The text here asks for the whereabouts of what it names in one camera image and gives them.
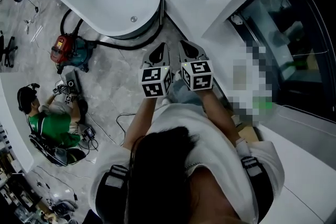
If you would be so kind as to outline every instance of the shoe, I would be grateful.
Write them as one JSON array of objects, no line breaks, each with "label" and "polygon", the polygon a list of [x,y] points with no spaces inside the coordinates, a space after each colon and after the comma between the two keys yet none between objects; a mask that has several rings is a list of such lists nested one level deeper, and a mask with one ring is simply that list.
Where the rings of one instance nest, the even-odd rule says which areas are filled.
[{"label": "shoe", "polygon": [[182,79],[182,76],[181,76],[181,71],[179,70],[175,73],[174,80],[177,81],[177,80],[180,80],[180,79]]}]

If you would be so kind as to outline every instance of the headset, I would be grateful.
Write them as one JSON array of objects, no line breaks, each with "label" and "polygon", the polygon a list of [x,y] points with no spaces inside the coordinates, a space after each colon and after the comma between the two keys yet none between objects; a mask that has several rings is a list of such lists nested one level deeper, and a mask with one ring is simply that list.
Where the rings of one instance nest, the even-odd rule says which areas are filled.
[{"label": "headset", "polygon": [[36,98],[36,94],[37,94],[37,91],[35,90],[36,88],[40,88],[40,85],[37,84],[37,83],[32,83],[32,84],[29,84],[27,85],[26,87],[23,87],[21,88],[18,93],[17,93],[17,102],[19,103],[19,110],[24,112],[23,108],[22,108],[22,105],[21,105],[21,94],[22,94],[22,91],[24,88],[30,88],[33,90],[33,93],[35,94],[35,98]]}]

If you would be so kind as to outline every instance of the window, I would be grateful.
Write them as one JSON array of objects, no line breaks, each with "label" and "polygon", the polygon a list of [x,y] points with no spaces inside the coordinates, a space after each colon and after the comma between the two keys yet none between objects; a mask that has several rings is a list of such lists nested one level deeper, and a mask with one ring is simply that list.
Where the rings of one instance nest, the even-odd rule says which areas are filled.
[{"label": "window", "polygon": [[253,56],[263,60],[261,71],[271,71],[272,100],[335,120],[336,57],[324,23],[330,16],[322,17],[314,0],[248,0],[234,15],[247,46],[265,48]]}]

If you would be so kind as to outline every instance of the chair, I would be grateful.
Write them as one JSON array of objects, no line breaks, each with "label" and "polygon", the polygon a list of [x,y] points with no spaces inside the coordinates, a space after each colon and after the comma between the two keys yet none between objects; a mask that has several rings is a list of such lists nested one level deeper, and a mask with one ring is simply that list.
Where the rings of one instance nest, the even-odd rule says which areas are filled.
[{"label": "chair", "polygon": [[5,48],[5,38],[3,36],[3,33],[2,31],[0,31],[1,33],[1,36],[0,36],[0,62],[2,61],[2,57],[3,55],[5,55],[5,66],[7,67],[11,67],[13,68],[14,67],[14,64],[11,65],[11,61],[10,61],[10,58],[9,58],[9,54],[12,52],[12,51],[15,51],[17,50],[17,46],[15,46],[14,48],[10,48],[10,44],[12,43],[12,41],[15,39],[14,37],[11,37],[10,38],[10,41],[8,43],[8,46],[7,48]]}]

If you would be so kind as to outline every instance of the gray tile floor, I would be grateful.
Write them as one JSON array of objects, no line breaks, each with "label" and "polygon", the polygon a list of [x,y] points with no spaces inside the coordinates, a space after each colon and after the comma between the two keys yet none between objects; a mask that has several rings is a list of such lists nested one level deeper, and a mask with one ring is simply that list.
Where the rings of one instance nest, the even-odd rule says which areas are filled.
[{"label": "gray tile floor", "polygon": [[[39,7],[40,12],[35,16],[36,23],[29,26],[28,33],[25,31],[24,20],[34,18],[34,6],[28,0],[21,3],[3,0],[0,3],[0,29],[4,32],[5,43],[7,44],[10,37],[14,36],[15,45],[18,46],[14,54],[14,68],[5,66],[0,66],[0,68],[1,72],[23,72],[29,82],[39,83],[41,88],[38,91],[38,97],[42,103],[51,95],[55,83],[60,80],[49,53],[60,35],[60,22],[68,7],[60,0],[31,1]],[[65,31],[73,31],[78,20],[77,15],[71,14],[65,23]],[[40,28],[35,41],[34,35]],[[82,24],[79,34],[90,40],[100,38],[100,35],[86,23]],[[136,112],[142,101],[137,72],[143,55],[149,48],[166,42],[171,51],[171,65],[176,70],[179,66],[177,43],[181,39],[179,31],[169,19],[166,19],[162,32],[149,46],[136,51],[119,51],[98,46],[89,63],[90,71],[88,73],[78,72],[84,96],[89,104],[90,115],[117,144],[122,143],[124,135],[116,124],[116,117],[122,112]],[[71,67],[66,67],[63,74],[71,70]],[[132,120],[131,118],[120,119],[125,129]],[[112,143],[89,116],[87,116],[87,121],[95,129],[99,145]],[[53,200],[73,201],[71,190],[73,188],[79,199],[78,209],[73,218],[81,223],[89,210],[87,196],[96,157],[97,152],[92,151],[85,161],[65,168],[52,166],[48,162],[40,164],[40,167],[47,173],[56,176],[68,186],[54,179],[39,167],[31,171],[27,179],[43,198],[51,197]],[[37,188],[36,180],[47,183],[50,191],[46,187]]]}]

